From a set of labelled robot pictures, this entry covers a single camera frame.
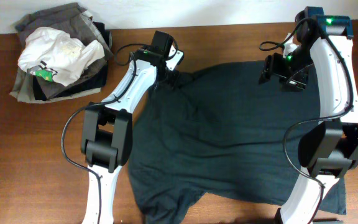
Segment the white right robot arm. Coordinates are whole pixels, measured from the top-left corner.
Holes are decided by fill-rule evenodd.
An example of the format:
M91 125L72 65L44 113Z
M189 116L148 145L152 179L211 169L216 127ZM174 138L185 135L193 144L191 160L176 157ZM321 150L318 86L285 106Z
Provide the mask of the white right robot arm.
M291 90L302 90L310 68L316 71L320 113L316 126L299 141L298 173L275 223L313 223L331 188L358 166L358 94L352 67L354 32L347 16L331 16L308 6L295 18L292 33L281 42L265 41L267 51L259 78L277 76Z

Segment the dark green t-shirt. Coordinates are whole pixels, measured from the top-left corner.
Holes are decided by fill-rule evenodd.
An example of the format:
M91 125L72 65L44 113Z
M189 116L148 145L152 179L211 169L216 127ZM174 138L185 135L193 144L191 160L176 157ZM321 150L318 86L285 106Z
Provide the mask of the dark green t-shirt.
M147 223L180 223L205 193L284 204L298 143L319 116L316 72L303 91L259 83L263 62L182 73L149 92L133 130L129 178Z

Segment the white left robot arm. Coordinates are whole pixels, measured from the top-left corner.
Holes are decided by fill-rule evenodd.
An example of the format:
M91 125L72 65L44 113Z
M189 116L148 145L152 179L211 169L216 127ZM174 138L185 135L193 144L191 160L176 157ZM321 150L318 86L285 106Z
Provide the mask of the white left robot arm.
M132 150L133 113L144 93L172 75L183 57L171 35L155 31L150 45L130 54L127 72L112 93L84 110L81 152L89 189L83 223L113 223L117 178Z

